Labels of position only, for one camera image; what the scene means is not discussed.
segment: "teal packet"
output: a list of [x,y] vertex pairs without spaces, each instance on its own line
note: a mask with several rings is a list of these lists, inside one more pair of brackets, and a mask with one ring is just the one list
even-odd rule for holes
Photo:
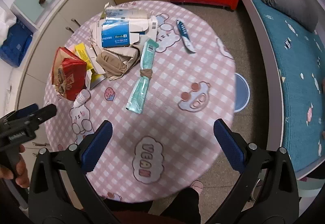
[[[152,39],[148,39],[144,43],[144,48],[140,60],[140,69],[152,69],[153,58],[156,49],[159,45]],[[143,111],[144,101],[146,100],[147,90],[150,79],[147,76],[141,76],[136,82],[129,100],[126,104],[126,109],[135,113],[141,114]]]

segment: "brown rubber band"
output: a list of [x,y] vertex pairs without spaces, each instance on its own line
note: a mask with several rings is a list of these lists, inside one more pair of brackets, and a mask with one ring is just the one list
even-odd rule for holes
[[152,69],[145,68],[140,70],[140,76],[146,76],[147,78],[151,79],[152,77]]

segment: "blue bag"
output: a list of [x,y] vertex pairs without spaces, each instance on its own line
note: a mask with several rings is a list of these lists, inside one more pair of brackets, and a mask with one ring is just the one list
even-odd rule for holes
[[20,20],[9,28],[7,40],[0,46],[0,57],[12,67],[19,67],[33,34]]

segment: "metal bolt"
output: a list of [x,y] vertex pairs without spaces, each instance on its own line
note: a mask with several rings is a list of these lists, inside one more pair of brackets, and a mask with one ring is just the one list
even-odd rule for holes
[[252,149],[252,150],[256,150],[256,149],[257,149],[257,145],[254,144],[254,143],[250,143],[250,144],[248,145],[248,147],[249,147],[249,149]]
[[287,149],[284,148],[284,147],[280,147],[279,150],[280,150],[280,152],[283,153],[283,154],[285,154],[285,153],[287,152]]
[[47,151],[47,149],[46,149],[46,148],[42,148],[42,149],[40,149],[40,150],[39,150],[39,154],[45,154],[45,153],[46,153],[46,151]]
[[78,148],[78,145],[76,145],[76,144],[71,144],[69,146],[69,150],[71,150],[71,151],[75,151],[75,150],[77,150],[77,148]]

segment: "bed frame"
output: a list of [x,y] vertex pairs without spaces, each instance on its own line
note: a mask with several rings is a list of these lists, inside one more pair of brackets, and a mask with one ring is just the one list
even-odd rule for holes
[[[242,1],[249,14],[249,17],[251,18],[251,22],[254,26],[257,39],[261,47],[269,91],[269,135],[267,149],[270,151],[276,151],[280,146],[282,146],[283,127],[285,122],[281,77],[279,75],[272,44],[266,32],[261,16],[256,10],[252,0]],[[324,160],[325,156],[322,156],[315,162],[308,165],[306,168],[296,172],[296,178],[299,180],[305,177],[311,171],[317,168],[322,162],[324,162]]]

